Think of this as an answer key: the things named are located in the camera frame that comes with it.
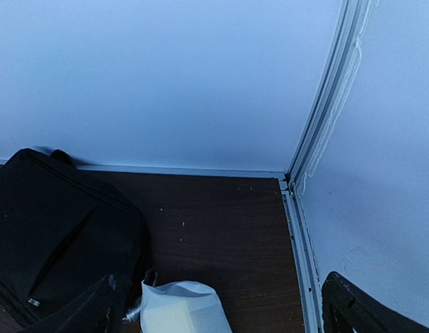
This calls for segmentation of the black student backpack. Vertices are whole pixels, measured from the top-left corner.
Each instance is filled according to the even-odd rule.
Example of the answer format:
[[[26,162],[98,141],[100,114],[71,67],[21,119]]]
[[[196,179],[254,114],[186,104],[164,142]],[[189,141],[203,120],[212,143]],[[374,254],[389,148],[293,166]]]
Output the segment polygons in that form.
[[[141,211],[63,156],[25,148],[0,168],[0,303],[13,319],[40,320],[113,275],[120,331],[149,245]]]

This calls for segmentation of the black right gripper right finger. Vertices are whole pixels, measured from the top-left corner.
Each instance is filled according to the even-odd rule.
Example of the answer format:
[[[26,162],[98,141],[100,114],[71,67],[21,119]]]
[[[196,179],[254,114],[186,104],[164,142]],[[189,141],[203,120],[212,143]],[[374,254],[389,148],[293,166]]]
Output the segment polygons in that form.
[[[328,274],[321,296],[324,332],[429,332],[335,271]]]

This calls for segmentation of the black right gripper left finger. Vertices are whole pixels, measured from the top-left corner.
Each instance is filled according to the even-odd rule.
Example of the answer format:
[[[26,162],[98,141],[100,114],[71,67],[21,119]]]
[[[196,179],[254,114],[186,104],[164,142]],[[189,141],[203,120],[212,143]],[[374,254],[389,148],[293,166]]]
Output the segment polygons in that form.
[[[48,316],[34,321],[14,313],[21,332],[117,332],[118,283],[106,275],[81,295]]]

